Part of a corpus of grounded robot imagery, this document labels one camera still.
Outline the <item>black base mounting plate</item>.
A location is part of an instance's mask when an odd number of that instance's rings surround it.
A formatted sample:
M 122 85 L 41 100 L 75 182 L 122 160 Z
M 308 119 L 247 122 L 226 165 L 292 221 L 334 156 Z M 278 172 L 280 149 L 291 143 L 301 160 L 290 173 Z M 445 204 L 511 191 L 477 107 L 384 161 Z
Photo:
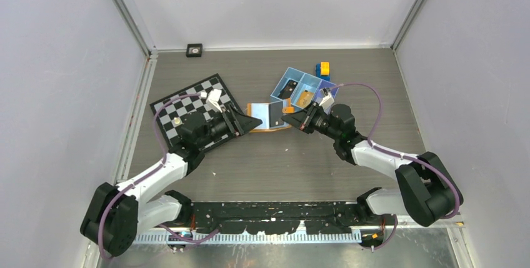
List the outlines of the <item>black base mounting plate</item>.
M 193 202 L 184 222 L 165 222 L 168 227 L 193 228 L 200 234 L 292 234 L 302 227 L 309 235 L 347 234 L 353 227 L 381 229 L 390 226 L 390 215 L 377 216 L 356 203 L 328 202 Z

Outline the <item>aluminium frame rail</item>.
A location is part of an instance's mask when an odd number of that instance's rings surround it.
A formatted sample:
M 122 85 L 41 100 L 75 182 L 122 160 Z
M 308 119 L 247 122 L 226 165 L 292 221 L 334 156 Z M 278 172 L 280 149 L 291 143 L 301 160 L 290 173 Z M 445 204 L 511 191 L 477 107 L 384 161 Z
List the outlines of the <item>aluminium frame rail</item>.
M 95 243 L 101 243 L 105 249 L 125 248 L 130 246 L 139 234 L 138 230 L 133 228 L 118 227 L 117 229 L 104 228 L 101 234 L 101 240 L 99 240 L 99 229 L 93 228 L 92 225 L 86 230 L 82 231 L 82 234 L 88 239 Z

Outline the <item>small black square device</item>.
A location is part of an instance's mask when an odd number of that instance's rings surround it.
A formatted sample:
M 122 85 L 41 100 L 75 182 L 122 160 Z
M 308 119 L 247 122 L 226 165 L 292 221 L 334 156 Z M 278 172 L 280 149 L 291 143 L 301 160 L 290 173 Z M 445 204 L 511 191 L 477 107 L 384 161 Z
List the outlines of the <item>small black square device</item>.
M 188 44 L 186 47 L 186 57 L 201 57 L 203 53 L 203 45 L 201 43 Z

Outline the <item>black item in tray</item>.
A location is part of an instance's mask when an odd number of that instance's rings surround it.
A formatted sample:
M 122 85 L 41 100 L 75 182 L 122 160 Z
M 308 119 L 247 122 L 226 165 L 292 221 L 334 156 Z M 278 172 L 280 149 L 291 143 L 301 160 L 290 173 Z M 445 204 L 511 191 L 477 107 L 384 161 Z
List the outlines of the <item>black item in tray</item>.
M 295 91 L 296 87 L 298 86 L 299 82 L 294 79 L 288 79 L 285 83 L 285 85 L 281 88 L 278 98 L 280 99 L 288 99 L 291 98 L 293 95 L 293 92 Z

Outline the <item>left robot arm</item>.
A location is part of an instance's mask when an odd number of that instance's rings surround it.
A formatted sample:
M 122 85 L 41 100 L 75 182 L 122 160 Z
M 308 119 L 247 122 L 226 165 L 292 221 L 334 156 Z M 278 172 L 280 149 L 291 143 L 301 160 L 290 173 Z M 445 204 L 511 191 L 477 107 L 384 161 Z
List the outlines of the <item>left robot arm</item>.
M 98 245 L 102 256 L 120 256 L 137 235 L 165 222 L 186 226 L 193 211 L 190 198 L 163 189 L 198 168 L 208 144 L 243 136 L 262 124 L 232 106 L 210 119 L 191 112 L 179 120 L 177 143 L 157 163 L 136 177 L 116 185 L 104 182 L 94 191 L 80 233 Z

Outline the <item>black white chessboard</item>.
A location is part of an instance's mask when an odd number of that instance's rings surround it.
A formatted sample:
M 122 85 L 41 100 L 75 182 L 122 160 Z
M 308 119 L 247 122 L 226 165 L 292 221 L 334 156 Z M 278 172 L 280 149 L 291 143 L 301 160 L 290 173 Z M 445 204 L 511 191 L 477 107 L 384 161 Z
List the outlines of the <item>black white chessboard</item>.
M 214 109 L 207 105 L 205 99 L 197 97 L 201 92 L 209 93 L 213 89 L 221 90 L 219 104 L 228 108 L 230 105 L 234 106 L 238 111 L 241 110 L 239 104 L 231 94 L 228 87 L 225 85 L 219 74 L 213 74 L 205 79 L 202 79 L 194 84 L 186 86 L 170 95 L 150 103 L 149 107 L 153 114 L 157 113 L 165 103 L 174 99 L 176 96 L 184 96 L 183 99 L 173 101 L 172 104 L 160 111 L 157 117 L 157 126 L 164 138 L 168 148 L 171 148 L 178 142 L 178 134 L 176 131 L 175 119 L 188 114 L 190 112 L 200 112 L 205 120 L 210 120 L 214 115 Z

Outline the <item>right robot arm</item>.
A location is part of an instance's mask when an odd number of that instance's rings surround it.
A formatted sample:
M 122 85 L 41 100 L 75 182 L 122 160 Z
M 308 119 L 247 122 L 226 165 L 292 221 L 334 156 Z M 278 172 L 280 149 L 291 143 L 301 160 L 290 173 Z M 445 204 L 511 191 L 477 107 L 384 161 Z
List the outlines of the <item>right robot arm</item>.
M 464 199 L 439 156 L 433 152 L 410 154 L 376 144 L 356 129 L 351 108 L 336 104 L 325 111 L 313 102 L 286 114 L 282 120 L 306 134 L 317 131 L 331 138 L 337 156 L 352 165 L 370 168 L 390 177 L 398 189 L 375 187 L 356 199 L 357 218 L 373 224 L 383 215 L 407 215 L 428 227 L 459 212 Z

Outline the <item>blue orange toy block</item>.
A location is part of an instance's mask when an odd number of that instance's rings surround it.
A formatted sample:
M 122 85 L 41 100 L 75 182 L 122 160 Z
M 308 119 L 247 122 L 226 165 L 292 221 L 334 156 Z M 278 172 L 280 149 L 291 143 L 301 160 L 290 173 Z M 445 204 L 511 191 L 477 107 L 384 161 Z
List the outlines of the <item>blue orange toy block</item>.
M 322 80 L 325 80 L 325 81 L 330 81 L 331 70 L 330 70 L 329 62 L 322 61 L 320 63 L 317 63 L 315 66 L 315 73 L 316 73 L 316 77 Z

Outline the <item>orange item in tray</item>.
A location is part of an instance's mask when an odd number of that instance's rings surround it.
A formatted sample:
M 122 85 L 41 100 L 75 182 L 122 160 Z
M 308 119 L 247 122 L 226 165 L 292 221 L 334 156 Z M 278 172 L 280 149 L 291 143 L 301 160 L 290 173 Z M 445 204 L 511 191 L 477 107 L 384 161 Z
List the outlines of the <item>orange item in tray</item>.
M 303 90 L 298 98 L 296 105 L 300 108 L 305 108 L 313 99 L 314 93 L 312 91 Z

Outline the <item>dark grey credit card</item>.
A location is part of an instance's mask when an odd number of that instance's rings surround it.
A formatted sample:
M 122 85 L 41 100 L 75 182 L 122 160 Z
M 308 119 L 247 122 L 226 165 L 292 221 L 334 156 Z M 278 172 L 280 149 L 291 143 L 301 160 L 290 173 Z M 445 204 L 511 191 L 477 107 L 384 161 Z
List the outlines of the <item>dark grey credit card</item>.
M 284 116 L 283 109 L 288 106 L 287 100 L 280 100 L 271 102 L 268 105 L 269 109 L 269 128 L 271 130 L 285 129 L 289 124 L 282 120 Z

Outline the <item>blue compartment tray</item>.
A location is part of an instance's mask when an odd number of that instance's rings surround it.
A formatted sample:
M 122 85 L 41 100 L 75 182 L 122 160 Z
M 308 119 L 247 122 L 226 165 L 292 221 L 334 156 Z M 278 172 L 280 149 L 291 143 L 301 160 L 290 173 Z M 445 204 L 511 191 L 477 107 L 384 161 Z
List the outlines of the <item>blue compartment tray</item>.
M 300 108 L 296 105 L 296 102 L 298 98 L 300 97 L 300 94 L 303 90 L 312 91 L 314 93 L 312 101 L 320 102 L 322 99 L 322 95 L 320 93 L 320 90 L 322 88 L 332 88 L 336 86 L 335 83 L 322 80 L 312 74 L 308 74 L 306 72 L 297 70 L 293 67 L 289 67 L 286 69 L 285 73 L 280 78 L 279 82 L 277 83 L 276 87 L 272 91 L 270 95 L 270 101 L 280 101 L 282 99 L 278 98 L 278 94 L 281 90 L 281 88 L 285 85 L 286 81 L 288 79 L 294 79 L 299 82 L 297 85 L 295 91 L 293 92 L 291 96 L 291 104 L 294 106 L 296 111 L 299 111 L 303 108 Z

